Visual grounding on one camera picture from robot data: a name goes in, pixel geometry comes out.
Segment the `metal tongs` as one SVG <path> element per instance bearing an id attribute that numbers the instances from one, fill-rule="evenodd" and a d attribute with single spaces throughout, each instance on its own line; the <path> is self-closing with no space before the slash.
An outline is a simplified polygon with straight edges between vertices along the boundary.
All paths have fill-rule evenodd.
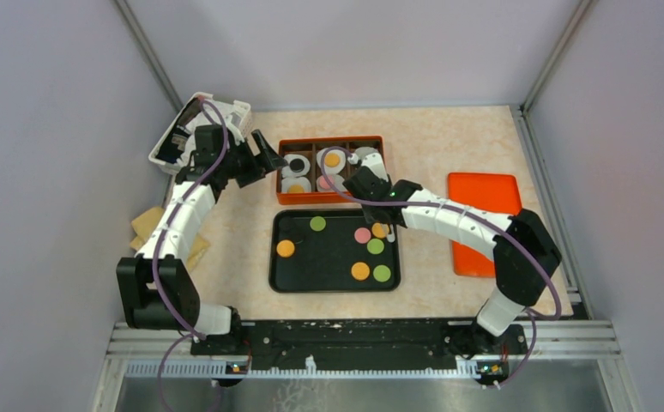
<path id="1" fill-rule="evenodd" d="M 385 232 L 385 239 L 393 243 L 395 242 L 395 229 L 392 225 L 383 225 L 384 232 Z"/>

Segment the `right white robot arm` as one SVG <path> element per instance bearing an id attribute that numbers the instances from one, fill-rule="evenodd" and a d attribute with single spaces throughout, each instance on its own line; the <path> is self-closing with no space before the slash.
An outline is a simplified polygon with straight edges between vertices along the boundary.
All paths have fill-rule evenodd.
<path id="1" fill-rule="evenodd" d="M 510 324 L 545 290 L 556 291 L 552 276 L 562 254 L 535 212 L 477 209 L 408 180 L 393 182 L 378 153 L 347 159 L 355 170 L 343 185 L 368 221 L 435 233 L 493 262 L 496 287 L 471 330 L 472 344 L 481 353 L 495 353 L 505 344 Z"/>

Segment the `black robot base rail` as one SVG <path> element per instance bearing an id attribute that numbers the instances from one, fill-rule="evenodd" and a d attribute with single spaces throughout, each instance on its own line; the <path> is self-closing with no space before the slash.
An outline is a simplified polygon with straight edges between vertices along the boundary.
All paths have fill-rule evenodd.
<path id="1" fill-rule="evenodd" d="M 225 361 L 225 372 L 240 378 L 460 375 L 495 385 L 529 343 L 519 324 L 492 336 L 463 318 L 258 320 L 194 342 L 190 352 Z"/>

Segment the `orange cookie box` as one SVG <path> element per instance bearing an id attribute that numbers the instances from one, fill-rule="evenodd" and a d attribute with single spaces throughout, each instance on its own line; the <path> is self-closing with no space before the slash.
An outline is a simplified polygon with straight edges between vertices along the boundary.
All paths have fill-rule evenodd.
<path id="1" fill-rule="evenodd" d="M 311 182 L 311 192 L 302 194 L 283 194 L 281 193 L 281 171 L 277 173 L 276 196 L 282 205 L 297 204 L 321 204 L 321 203 L 343 203 L 345 200 L 333 192 L 318 192 L 316 188 L 317 178 L 323 175 L 317 166 L 317 152 L 322 148 L 338 148 L 343 151 L 346 149 L 353 152 L 359 147 L 373 147 L 384 153 L 383 138 L 381 136 L 335 136 L 321 138 L 304 138 L 297 140 L 283 140 L 279 143 L 279 154 L 284 158 L 290 153 L 305 155 L 310 163 L 311 170 L 304 176 Z M 339 174 L 344 180 L 349 178 L 355 169 L 347 157 L 345 169 Z"/>

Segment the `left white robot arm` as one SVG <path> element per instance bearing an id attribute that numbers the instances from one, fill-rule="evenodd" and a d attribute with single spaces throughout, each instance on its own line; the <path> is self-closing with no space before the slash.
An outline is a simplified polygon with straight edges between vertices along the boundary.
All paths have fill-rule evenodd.
<path id="1" fill-rule="evenodd" d="M 170 202 L 148 241 L 134 257 L 118 262 L 116 275 L 129 327 L 186 330 L 197 340 L 210 337 L 222 354 L 243 344 L 230 306 L 202 302 L 186 263 L 206 216 L 230 181 L 243 188 L 286 166 L 259 129 L 250 137 L 226 124 L 207 124 L 193 134 L 190 162 L 175 176 Z"/>

